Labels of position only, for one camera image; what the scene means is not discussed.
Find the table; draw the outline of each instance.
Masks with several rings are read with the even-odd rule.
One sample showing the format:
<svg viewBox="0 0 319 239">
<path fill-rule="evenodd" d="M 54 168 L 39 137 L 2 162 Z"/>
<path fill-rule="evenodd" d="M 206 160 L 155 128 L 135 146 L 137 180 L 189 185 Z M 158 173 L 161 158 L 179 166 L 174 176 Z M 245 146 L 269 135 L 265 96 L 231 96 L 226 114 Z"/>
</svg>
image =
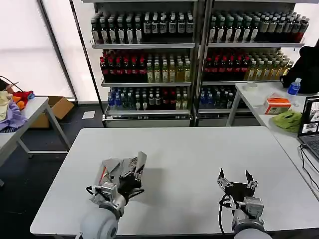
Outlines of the table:
<svg viewBox="0 0 319 239">
<path fill-rule="evenodd" d="M 67 151 L 30 151 L 26 145 L 20 139 L 27 129 L 33 124 L 37 117 L 44 111 L 49 118 L 53 128 L 59 135 L 61 142 L 67 150 L 70 149 L 71 145 L 69 140 L 65 136 L 61 129 L 58 121 L 56 120 L 49 104 L 48 97 L 35 97 L 28 100 L 25 108 L 21 111 L 22 114 L 28 119 L 28 121 L 14 133 L 0 133 L 0 166 L 10 156 L 19 144 L 30 156 L 38 153 L 67 153 Z"/>
<path fill-rule="evenodd" d="M 315 185 L 312 185 L 311 180 L 307 173 L 302 169 L 302 159 L 300 156 L 300 150 L 299 146 L 301 142 L 298 140 L 297 133 L 291 133 L 286 132 L 282 128 L 279 128 L 276 126 L 273 121 L 271 120 L 274 115 L 265 115 L 263 114 L 262 110 L 263 107 L 261 106 L 264 102 L 267 96 L 270 96 L 272 93 L 278 93 L 282 95 L 283 97 L 290 97 L 290 95 L 287 93 L 287 89 L 283 88 L 282 84 L 280 82 L 272 82 L 272 83 L 258 83 L 256 82 L 258 87 L 257 90 L 248 92 L 244 90 L 244 86 L 246 83 L 238 83 L 235 84 L 235 87 L 237 89 L 237 94 L 234 99 L 234 103 L 232 106 L 232 109 L 229 114 L 229 118 L 227 120 L 227 126 L 231 126 L 234 115 L 236 112 L 236 109 L 238 107 L 238 103 L 240 99 L 243 99 L 243 101 L 246 103 L 250 111 L 253 113 L 255 118 L 258 120 L 260 125 L 266 126 L 273 136 L 276 138 L 278 143 L 281 145 L 281 147 L 284 149 L 286 154 L 289 156 L 290 160 L 293 162 L 293 164 L 296 166 L 296 168 L 299 170 L 301 176 L 305 179 L 317 199 L 319 200 L 319 191 L 317 190 Z M 292 106 L 291 108 L 297 112 L 303 112 L 305 99 L 308 95 L 297 95 L 294 97 L 294 101 L 298 102 L 299 106 Z M 307 156 L 312 161 L 312 163 L 315 165 L 316 168 L 319 168 L 319 162 L 312 156 L 312 154 L 308 151 Z M 305 161 L 305 168 L 308 172 L 312 175 L 313 179 L 316 182 L 319 182 L 319 174 L 310 166 L 310 164 Z"/>
<path fill-rule="evenodd" d="M 147 154 L 145 192 L 129 201 L 118 235 L 217 234 L 220 168 L 230 181 L 258 181 L 266 230 L 316 228 L 319 203 L 266 127 L 86 128 L 75 139 L 30 231 L 74 236 L 97 207 L 85 188 L 100 163 Z M 224 230 L 232 214 L 223 210 Z"/>
</svg>

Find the laptop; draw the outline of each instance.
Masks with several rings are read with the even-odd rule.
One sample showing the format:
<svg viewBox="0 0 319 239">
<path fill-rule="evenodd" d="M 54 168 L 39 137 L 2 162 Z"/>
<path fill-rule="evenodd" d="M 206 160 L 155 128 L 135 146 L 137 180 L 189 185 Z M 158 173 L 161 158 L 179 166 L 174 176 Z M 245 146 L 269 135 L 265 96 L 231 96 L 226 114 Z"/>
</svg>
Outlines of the laptop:
<svg viewBox="0 0 319 239">
<path fill-rule="evenodd" d="M 306 97 L 298 138 L 319 160 L 319 96 Z"/>
</svg>

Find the tissue box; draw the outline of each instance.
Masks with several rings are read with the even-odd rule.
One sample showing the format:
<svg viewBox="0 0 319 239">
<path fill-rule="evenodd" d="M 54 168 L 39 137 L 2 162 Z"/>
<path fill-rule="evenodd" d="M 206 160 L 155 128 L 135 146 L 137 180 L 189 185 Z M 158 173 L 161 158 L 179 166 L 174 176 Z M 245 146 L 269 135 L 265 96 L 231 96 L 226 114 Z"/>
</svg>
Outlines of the tissue box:
<svg viewBox="0 0 319 239">
<path fill-rule="evenodd" d="M 289 110 L 291 103 L 286 98 L 267 98 L 265 103 L 265 114 L 280 114 Z"/>
</svg>

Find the laptop screen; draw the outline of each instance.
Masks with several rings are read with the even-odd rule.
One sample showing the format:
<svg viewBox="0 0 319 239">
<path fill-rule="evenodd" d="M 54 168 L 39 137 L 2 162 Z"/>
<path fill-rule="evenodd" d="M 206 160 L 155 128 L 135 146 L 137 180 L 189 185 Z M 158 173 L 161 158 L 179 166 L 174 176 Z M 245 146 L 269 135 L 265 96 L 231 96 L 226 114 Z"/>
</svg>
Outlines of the laptop screen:
<svg viewBox="0 0 319 239">
<path fill-rule="evenodd" d="M 306 97 L 298 136 L 319 134 L 319 96 Z"/>
</svg>

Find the floor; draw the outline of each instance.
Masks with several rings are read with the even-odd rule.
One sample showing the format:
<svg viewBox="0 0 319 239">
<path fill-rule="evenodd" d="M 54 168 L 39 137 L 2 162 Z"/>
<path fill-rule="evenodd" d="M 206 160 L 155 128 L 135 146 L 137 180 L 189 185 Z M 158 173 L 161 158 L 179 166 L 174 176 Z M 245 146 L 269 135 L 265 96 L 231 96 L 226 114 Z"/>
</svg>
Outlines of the floor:
<svg viewBox="0 0 319 239">
<path fill-rule="evenodd" d="M 82 119 L 85 111 L 95 111 L 94 118 Z M 73 142 L 80 129 L 103 127 L 101 117 L 102 113 L 99 106 L 79 106 L 73 108 L 60 121 L 60 124 L 69 140 Z M 244 119 L 237 125 L 244 126 L 245 122 L 246 120 Z M 28 130 L 22 140 L 31 150 L 63 150 L 59 138 L 52 129 Z M 29 228 L 64 158 L 65 155 L 57 154 L 35 155 L 32 159 L 28 159 L 28 155 L 18 147 L 5 164 L 0 167 L 0 179 L 5 182 L 5 186 L 0 189 L 0 238 L 11 238 L 16 230 L 18 230 L 18 238 L 21 239 L 52 238 L 34 236 L 29 232 Z M 314 239 L 319 238 L 319 231 L 310 229 L 274 232 L 271 233 L 271 236 L 275 239 Z M 208 236 L 183 237 L 207 238 Z M 216 235 L 214 238 L 229 239 L 233 238 L 233 235 Z"/>
</svg>

